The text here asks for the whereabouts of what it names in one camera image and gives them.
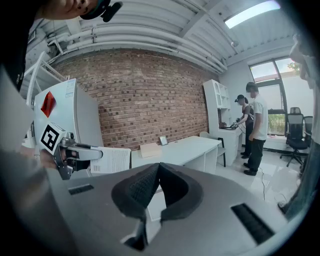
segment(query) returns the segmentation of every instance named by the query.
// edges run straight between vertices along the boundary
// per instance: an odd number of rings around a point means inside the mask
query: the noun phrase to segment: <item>white cabinet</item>
[[[219,128],[219,116],[221,122],[230,126],[234,120],[230,113],[230,98],[227,87],[214,80],[209,80],[203,84],[206,107],[208,110],[209,133],[215,138],[223,138],[225,147],[225,163],[230,166],[235,160],[238,150],[242,145],[242,131],[227,130]]]
[[[216,99],[216,106],[218,109],[230,109],[230,99],[227,87],[218,83],[217,81],[210,80],[213,83],[213,89]]]

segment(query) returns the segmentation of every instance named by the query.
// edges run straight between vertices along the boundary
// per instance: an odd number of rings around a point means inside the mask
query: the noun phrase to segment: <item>small picture frame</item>
[[[162,145],[162,146],[168,144],[168,141],[167,141],[167,137],[166,137],[166,136],[160,136],[159,139],[160,139],[160,141],[161,141],[161,145]]]

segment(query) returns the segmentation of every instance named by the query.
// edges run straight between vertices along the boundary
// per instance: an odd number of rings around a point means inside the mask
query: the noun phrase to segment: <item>white desk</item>
[[[225,148],[225,164],[231,166],[237,157],[238,150],[242,148],[243,132],[238,127],[234,130],[218,129],[210,132],[210,135],[215,138],[223,138]]]
[[[141,151],[131,152],[132,168],[153,163],[168,163],[214,174],[220,140],[191,136],[162,146],[162,154],[142,158]]]

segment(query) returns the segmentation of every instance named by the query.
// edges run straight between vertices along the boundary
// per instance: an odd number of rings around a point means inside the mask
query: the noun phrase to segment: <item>brick wall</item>
[[[105,147],[139,145],[208,130],[203,83],[217,76],[181,58],[146,50],[96,51],[54,67],[98,102]]]

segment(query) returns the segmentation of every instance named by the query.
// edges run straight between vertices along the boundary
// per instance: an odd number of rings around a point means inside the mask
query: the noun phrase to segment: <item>black pants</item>
[[[251,154],[251,141],[249,140],[249,136],[254,129],[254,122],[245,125],[245,150],[244,153],[250,157]]]
[[[251,171],[257,172],[262,159],[262,151],[266,140],[253,139],[251,142],[251,155],[248,159],[248,165]]]

